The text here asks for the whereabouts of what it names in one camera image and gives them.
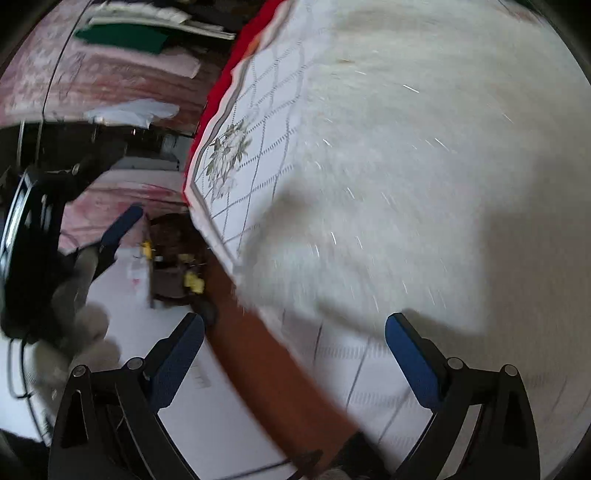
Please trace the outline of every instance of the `black wire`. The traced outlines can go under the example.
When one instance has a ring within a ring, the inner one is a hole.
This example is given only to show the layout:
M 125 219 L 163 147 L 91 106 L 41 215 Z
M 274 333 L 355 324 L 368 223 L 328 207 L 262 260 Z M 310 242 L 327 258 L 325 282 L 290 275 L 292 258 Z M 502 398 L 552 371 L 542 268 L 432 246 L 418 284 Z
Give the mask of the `black wire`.
M 283 465 L 287 465 L 288 463 L 293 463 L 296 460 L 308 459 L 308 457 L 309 457 L 309 461 L 311 463 L 310 466 L 312 467 L 318 462 L 318 460 L 320 460 L 321 456 L 322 456 L 321 450 L 315 450 L 314 452 L 311 452 L 311 453 L 304 453 L 303 455 L 299 455 L 299 456 L 293 457 L 291 459 L 287 458 L 285 460 L 282 460 L 281 462 L 272 463 L 270 465 L 265 465 L 260 468 L 256 468 L 254 470 L 248 470 L 246 472 L 237 473 L 235 475 L 224 476 L 224 477 L 218 478 L 216 480 L 238 480 L 239 478 L 243 478 L 245 476 L 255 475 L 256 473 L 266 472 L 267 470 L 272 470 L 274 468 L 277 468 L 277 467 L 280 467 Z M 291 475 L 287 480 L 296 480 L 298 478 L 301 478 L 305 474 L 306 474 L 305 472 L 298 470 L 293 475 Z
M 22 386 L 25 389 L 25 395 L 27 395 L 25 397 L 25 400 L 27 401 L 27 407 L 29 407 L 29 413 L 31 414 L 31 419 L 33 420 L 33 423 L 35 424 L 35 429 L 37 431 L 37 434 L 39 435 L 39 438 L 41 439 L 41 442 L 43 443 L 43 445 L 45 445 L 45 439 L 43 438 L 43 432 L 41 430 L 41 426 L 39 425 L 39 421 L 37 420 L 37 416 L 35 415 L 35 410 L 33 409 L 33 402 L 31 401 L 31 395 L 28 392 L 28 387 L 27 387 L 27 376 L 25 374 L 25 345 L 27 344 L 27 336 L 28 334 L 26 334 L 24 336 L 24 338 L 21 340 L 21 377 L 22 377 Z
M 27 397 L 30 397 L 31 394 L 30 393 L 23 393 L 23 395 L 17 395 L 17 393 L 14 391 L 14 384 L 12 383 L 12 343 L 14 341 L 14 338 L 11 338 L 10 341 L 8 342 L 8 356 L 6 359 L 6 366 L 7 366 L 7 371 L 6 371 L 6 378 L 7 378 L 7 382 L 8 382 L 8 391 L 10 392 L 10 396 L 12 398 L 14 398 L 15 400 L 24 400 Z

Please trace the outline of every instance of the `white cloth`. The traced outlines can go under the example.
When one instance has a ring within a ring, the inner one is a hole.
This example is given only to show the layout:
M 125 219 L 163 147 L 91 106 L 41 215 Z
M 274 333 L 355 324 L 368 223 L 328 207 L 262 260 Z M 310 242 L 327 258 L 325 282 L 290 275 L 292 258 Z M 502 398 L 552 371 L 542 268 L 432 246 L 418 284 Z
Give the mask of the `white cloth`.
M 270 307 L 392 466 L 430 412 L 383 344 L 389 314 L 470 367 L 516 365 L 549 475 L 591 420 L 591 87 L 574 58 L 544 21 L 488 0 L 294 1 L 278 38 L 205 140 L 247 118 L 248 161 L 221 197 L 206 158 L 193 177 L 212 220 L 193 218 L 241 299 Z

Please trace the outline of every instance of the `blue gripper pad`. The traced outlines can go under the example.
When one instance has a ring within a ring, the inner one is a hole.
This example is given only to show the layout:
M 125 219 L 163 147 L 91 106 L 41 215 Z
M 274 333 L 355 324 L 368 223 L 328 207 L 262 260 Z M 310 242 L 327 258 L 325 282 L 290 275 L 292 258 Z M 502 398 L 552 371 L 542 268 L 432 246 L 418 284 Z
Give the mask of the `blue gripper pad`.
M 134 203 L 124 211 L 116 221 L 103 233 L 100 244 L 104 246 L 119 245 L 123 236 L 131 230 L 131 227 L 144 215 L 144 209 L 139 203 Z
M 172 334 L 156 342 L 145 359 L 146 397 L 156 413 L 168 407 L 189 371 L 205 339 L 205 324 L 196 313 L 188 313 Z
M 418 402 L 424 408 L 437 411 L 441 407 L 439 379 L 421 350 L 423 338 L 402 313 L 386 320 L 386 343 L 394 354 Z

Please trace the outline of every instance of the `brown wooden surface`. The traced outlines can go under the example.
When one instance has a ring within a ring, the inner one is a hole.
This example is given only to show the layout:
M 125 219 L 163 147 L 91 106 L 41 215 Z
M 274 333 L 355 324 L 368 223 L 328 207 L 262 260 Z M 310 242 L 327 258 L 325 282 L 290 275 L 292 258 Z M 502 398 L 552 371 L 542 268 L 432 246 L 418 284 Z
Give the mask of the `brown wooden surface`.
M 218 265 L 210 270 L 207 291 L 219 309 L 207 337 L 232 384 L 288 457 L 323 451 L 319 473 L 357 426 L 328 401 L 261 320 L 237 305 Z

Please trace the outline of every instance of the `pink fabric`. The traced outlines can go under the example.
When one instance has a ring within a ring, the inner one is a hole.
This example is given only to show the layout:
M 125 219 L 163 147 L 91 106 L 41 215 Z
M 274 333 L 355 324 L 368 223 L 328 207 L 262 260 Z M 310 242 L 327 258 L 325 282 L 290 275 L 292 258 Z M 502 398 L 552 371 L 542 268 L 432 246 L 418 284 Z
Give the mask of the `pink fabric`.
M 77 245 L 71 237 L 80 246 L 97 241 L 132 203 L 141 203 L 151 218 L 186 210 L 180 192 L 174 190 L 131 181 L 97 182 L 66 206 L 61 223 L 66 235 L 60 238 L 60 248 L 66 251 L 75 248 Z M 132 247 L 142 242 L 145 228 L 144 217 L 125 235 L 121 245 Z
M 162 70 L 180 77 L 194 78 L 201 62 L 180 47 L 163 51 L 159 55 L 143 53 L 135 50 L 126 50 L 117 47 L 102 47 L 99 45 L 85 44 L 80 48 L 88 55 L 106 57 L 113 60 L 122 60 L 134 65 L 141 65 L 156 70 Z
M 86 121 L 84 112 L 93 108 L 152 98 L 180 108 L 174 118 L 159 125 L 194 132 L 207 94 L 225 63 L 223 56 L 212 52 L 201 55 L 199 72 L 195 78 L 187 78 L 89 53 L 84 42 L 69 40 L 87 3 L 61 1 L 23 42 L 0 79 L 0 126 L 39 121 L 43 116 L 49 121 Z

